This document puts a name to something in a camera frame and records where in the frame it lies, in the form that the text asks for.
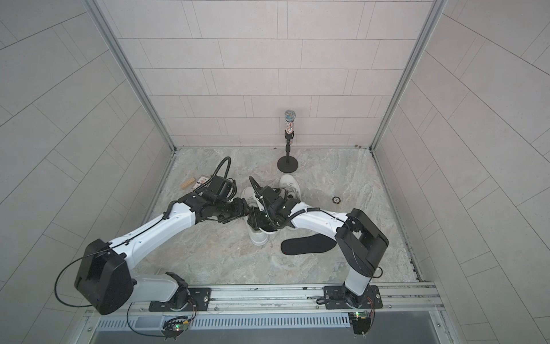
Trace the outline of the white sneaker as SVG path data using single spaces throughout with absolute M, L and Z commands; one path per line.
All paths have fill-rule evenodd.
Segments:
M 286 198 L 302 200 L 301 190 L 298 181 L 290 174 L 283 175 L 279 180 L 279 187 L 285 190 Z
M 257 199 L 252 186 L 248 186 L 242 191 L 241 198 L 246 201 L 250 210 L 248 217 L 244 220 L 249 237 L 254 245 L 261 247 L 267 244 L 269 239 L 276 236 L 278 232 L 266 232 L 260 229 L 258 222 L 263 219 L 265 213 L 263 205 Z

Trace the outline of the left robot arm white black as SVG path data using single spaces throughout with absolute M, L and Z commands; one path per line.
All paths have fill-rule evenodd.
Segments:
M 179 311 L 190 305 L 188 283 L 173 272 L 132 275 L 132 269 L 159 246 L 182 231 L 209 219 L 226 224 L 249 214 L 237 198 L 233 179 L 213 176 L 177 200 L 162 215 L 109 242 L 96 239 L 77 259 L 74 288 L 90 306 L 109 315 L 132 302 L 160 302 Z

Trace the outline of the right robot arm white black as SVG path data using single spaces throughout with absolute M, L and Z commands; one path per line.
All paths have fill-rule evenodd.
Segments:
M 309 206 L 269 186 L 253 186 L 252 190 L 257 206 L 249 213 L 249 226 L 268 234 L 287 227 L 314 232 L 283 243 L 285 255 L 323 253 L 338 246 L 349 265 L 343 285 L 345 298 L 353 308 L 362 305 L 389 246 L 388 238 L 372 220 L 359 209 L 346 214 Z

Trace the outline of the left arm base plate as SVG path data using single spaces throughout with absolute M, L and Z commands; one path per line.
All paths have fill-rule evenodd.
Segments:
M 179 288 L 169 301 L 153 301 L 150 312 L 191 312 L 207 311 L 211 298 L 211 288 Z

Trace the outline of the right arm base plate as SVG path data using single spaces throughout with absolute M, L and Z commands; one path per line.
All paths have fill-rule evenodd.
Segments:
M 375 285 L 368 285 L 361 296 L 355 295 L 342 286 L 325 286 L 324 295 L 317 299 L 318 305 L 324 305 L 328 310 L 376 310 L 383 308 L 379 288 Z

